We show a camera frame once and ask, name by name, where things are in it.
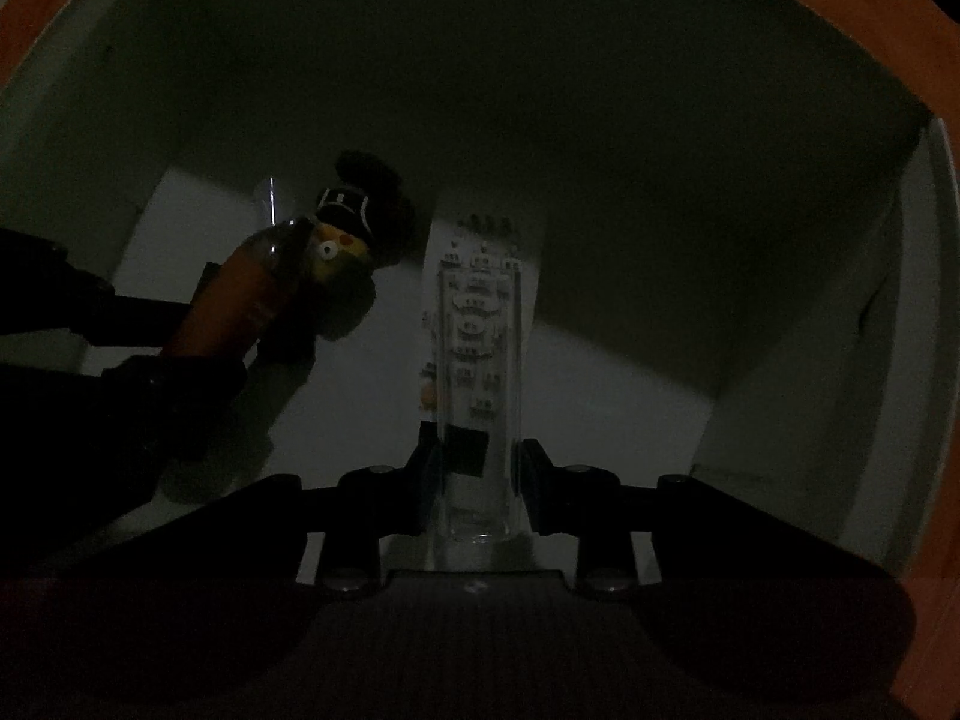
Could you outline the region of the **clear vial black cap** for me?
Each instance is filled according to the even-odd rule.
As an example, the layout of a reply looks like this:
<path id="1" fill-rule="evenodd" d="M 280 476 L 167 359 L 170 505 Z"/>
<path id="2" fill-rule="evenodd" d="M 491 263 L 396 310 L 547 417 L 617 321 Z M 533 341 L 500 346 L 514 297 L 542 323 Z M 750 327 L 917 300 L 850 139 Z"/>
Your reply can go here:
<path id="1" fill-rule="evenodd" d="M 265 179 L 260 188 L 260 204 L 263 208 L 263 226 L 272 227 L 277 224 L 277 183 L 275 177 Z"/>

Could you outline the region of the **dark bee plush toy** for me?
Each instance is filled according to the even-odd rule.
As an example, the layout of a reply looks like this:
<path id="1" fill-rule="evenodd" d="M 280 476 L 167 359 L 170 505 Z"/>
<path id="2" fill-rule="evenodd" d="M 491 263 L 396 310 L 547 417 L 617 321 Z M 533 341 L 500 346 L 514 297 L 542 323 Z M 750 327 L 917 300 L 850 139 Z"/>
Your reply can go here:
<path id="1" fill-rule="evenodd" d="M 369 151 L 347 149 L 335 182 L 317 195 L 309 239 L 309 327 L 324 340 L 355 330 L 373 307 L 377 270 L 400 262 L 412 205 L 404 179 Z"/>

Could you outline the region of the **brown lip balm tube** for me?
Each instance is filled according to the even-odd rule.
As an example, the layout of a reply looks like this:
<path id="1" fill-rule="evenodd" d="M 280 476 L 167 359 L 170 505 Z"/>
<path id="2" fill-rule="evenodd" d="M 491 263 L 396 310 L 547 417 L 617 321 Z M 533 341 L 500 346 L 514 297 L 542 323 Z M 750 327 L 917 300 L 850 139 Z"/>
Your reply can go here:
<path id="1" fill-rule="evenodd" d="M 199 291 L 164 352 L 174 358 L 242 361 L 280 312 L 291 286 L 292 243 L 290 232 L 279 227 L 244 241 Z"/>

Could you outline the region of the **open cardboard box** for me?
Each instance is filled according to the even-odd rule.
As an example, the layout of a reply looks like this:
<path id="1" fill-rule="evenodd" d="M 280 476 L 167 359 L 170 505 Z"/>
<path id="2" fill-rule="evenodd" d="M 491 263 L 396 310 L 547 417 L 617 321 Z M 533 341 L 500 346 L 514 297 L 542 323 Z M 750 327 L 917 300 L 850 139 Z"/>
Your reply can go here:
<path id="1" fill-rule="evenodd" d="M 689 472 L 901 566 L 932 465 L 937 301 L 910 298 L 926 109 L 793 0 L 67 0 L 2 96 L 2 220 L 182 301 L 334 156 L 397 167 L 402 263 L 317 353 L 270 465 L 331 481 L 412 440 L 423 252 L 516 211 L 523 426 L 630 483 Z"/>

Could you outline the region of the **red table cloth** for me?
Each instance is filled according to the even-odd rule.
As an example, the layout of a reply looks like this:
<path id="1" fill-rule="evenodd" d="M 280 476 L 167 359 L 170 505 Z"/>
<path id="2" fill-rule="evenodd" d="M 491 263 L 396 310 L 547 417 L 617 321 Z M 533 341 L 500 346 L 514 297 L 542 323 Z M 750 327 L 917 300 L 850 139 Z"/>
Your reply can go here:
<path id="1" fill-rule="evenodd" d="M 52 41 L 80 0 L 2 0 L 2 89 L 26 76 L 26 64 Z M 796 0 L 901 80 L 946 121 L 958 156 L 958 25 L 931 0 Z M 918 642 L 895 679 L 895 694 L 923 718 L 958 713 L 958 418 L 947 421 L 928 518 L 903 577 L 918 603 Z"/>

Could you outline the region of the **clear plastic tube case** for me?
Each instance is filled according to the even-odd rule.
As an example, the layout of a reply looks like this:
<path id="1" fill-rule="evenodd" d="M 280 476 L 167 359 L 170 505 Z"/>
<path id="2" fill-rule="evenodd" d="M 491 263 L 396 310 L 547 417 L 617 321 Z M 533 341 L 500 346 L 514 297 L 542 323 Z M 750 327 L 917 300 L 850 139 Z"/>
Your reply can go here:
<path id="1" fill-rule="evenodd" d="M 457 238 L 439 259 L 436 417 L 449 466 L 444 536 L 488 544 L 519 527 L 512 450 L 521 427 L 523 264 L 511 250 Z"/>

